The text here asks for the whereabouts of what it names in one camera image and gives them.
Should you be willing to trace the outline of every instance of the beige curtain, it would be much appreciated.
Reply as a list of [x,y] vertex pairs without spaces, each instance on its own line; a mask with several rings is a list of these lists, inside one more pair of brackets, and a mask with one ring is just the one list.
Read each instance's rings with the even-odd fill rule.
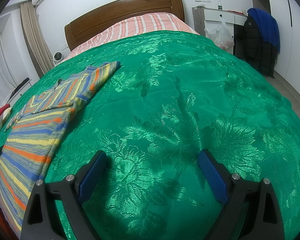
[[31,50],[39,63],[42,72],[45,74],[51,70],[54,65],[52,55],[46,42],[42,37],[37,16],[32,5],[32,1],[26,1],[20,4],[21,21],[26,33]]

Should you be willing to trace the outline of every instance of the wooden headboard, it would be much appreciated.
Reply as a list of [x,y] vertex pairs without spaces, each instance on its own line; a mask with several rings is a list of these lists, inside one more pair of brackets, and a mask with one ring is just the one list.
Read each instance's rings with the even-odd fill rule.
[[75,49],[117,22],[154,12],[172,13],[185,21],[181,0],[117,0],[98,7],[65,26],[69,49]]

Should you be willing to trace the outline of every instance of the blue sweater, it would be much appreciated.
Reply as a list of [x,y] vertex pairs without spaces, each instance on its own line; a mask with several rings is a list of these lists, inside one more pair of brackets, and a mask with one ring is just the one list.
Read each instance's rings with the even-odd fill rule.
[[257,8],[250,8],[248,14],[256,21],[262,41],[270,42],[273,46],[278,47],[278,52],[280,52],[277,21],[269,13]]

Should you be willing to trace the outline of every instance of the small fan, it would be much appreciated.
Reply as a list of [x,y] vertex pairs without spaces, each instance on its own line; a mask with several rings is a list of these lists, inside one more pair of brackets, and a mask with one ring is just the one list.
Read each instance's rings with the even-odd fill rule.
[[63,54],[61,52],[56,52],[53,55],[53,63],[54,65],[58,65],[64,59]]

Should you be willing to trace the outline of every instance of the coat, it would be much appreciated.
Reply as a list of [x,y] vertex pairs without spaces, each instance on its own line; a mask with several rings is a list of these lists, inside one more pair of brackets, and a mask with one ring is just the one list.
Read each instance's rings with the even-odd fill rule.
[[258,25],[251,15],[244,23],[244,30],[243,52],[247,63],[262,74],[274,78],[274,63],[278,57],[278,47],[262,41]]

